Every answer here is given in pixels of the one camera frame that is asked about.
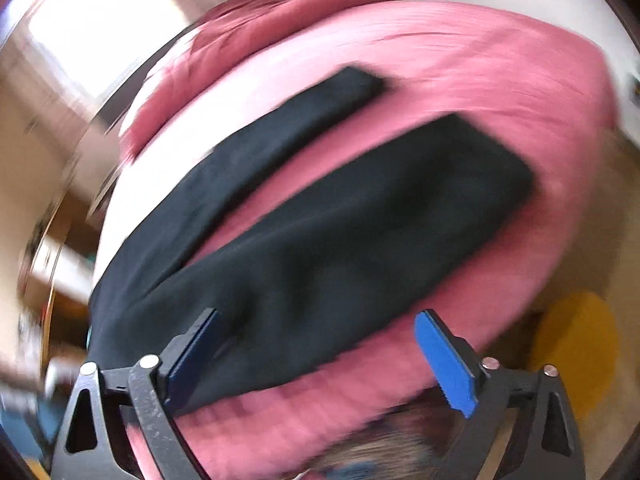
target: bed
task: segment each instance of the bed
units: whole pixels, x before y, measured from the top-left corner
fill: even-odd
[[[229,8],[214,10],[204,24],[228,26]],[[387,329],[292,383],[178,418],[212,478],[296,470],[433,385],[413,338],[419,310],[434,308],[479,349],[517,320],[571,242],[597,168],[599,133],[616,124],[599,49],[526,16],[450,2],[348,0],[309,21],[182,94],[180,78],[194,77],[185,59],[198,41],[206,43],[206,27],[159,63],[126,119],[126,164],[107,211],[96,281],[127,235],[217,143],[348,64],[383,75],[390,89],[282,166],[194,260],[331,170],[451,111],[519,154],[536,175],[536,189],[494,240]],[[175,114],[166,113],[171,104]],[[159,478],[142,436],[135,429],[129,436],[145,477]]]

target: wooden furniture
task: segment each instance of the wooden furniture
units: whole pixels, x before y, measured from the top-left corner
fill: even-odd
[[[73,300],[88,299],[92,267],[87,258],[94,256],[100,238],[85,221],[88,210],[66,193],[36,227],[18,279],[18,297],[36,316],[50,300],[52,286]]]
[[[55,201],[25,250],[18,296],[42,328],[40,376],[53,357],[81,364],[99,233],[86,223],[88,205],[71,193]]]
[[[52,286],[42,319],[40,371],[45,375],[49,361],[62,356],[66,360],[84,362],[89,331],[89,311],[85,304],[56,292]]]

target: folded cloth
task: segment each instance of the folded cloth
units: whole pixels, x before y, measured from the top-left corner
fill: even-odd
[[[167,200],[212,191],[206,179],[190,183]],[[215,307],[234,341],[204,364],[185,411],[287,383],[431,292],[531,187],[532,173],[516,155],[459,116],[442,117],[316,181],[116,315],[113,306],[103,309],[111,315],[102,318],[90,358],[103,368],[130,365]],[[164,220],[182,232],[180,212]],[[163,269],[162,259],[153,268]]]
[[[131,348],[118,348],[113,330],[121,316],[179,270],[224,215],[291,155],[383,88],[382,79],[346,67],[220,142],[127,237],[95,286],[89,357],[107,368],[133,364],[141,347],[130,341]],[[148,317],[140,328],[149,330],[153,310],[140,314]]]

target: pink fabric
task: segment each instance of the pink fabric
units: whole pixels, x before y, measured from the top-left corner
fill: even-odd
[[[350,7],[385,0],[231,0],[211,9],[149,73],[122,127],[123,160],[251,54]]]
[[[331,170],[452,110],[526,160],[536,190],[494,240],[386,330],[292,383],[179,418],[197,459],[217,480],[295,469],[431,386],[413,336],[419,310],[434,308],[475,348],[507,328],[570,242],[596,170],[598,131],[616,122],[596,46],[525,16],[447,2],[347,10],[249,59],[199,99],[231,95],[241,100],[240,122],[248,123],[346,64],[388,78],[391,90],[293,157],[225,219],[197,258]],[[176,134],[193,126],[187,116],[168,128]],[[141,435],[129,434],[145,476],[159,478]]]

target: black metal bracket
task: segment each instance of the black metal bracket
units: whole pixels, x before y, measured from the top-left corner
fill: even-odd
[[[585,479],[578,428],[555,367],[525,372],[483,360],[433,310],[418,314],[416,336],[449,403],[468,408],[434,480],[475,480],[507,408],[519,413],[495,480]]]
[[[207,309],[160,356],[147,355],[131,368],[115,370],[85,363],[56,443],[52,479],[142,478],[123,423],[123,409],[133,407],[162,478],[208,480],[169,415],[184,406],[202,363],[225,339],[220,316]]]

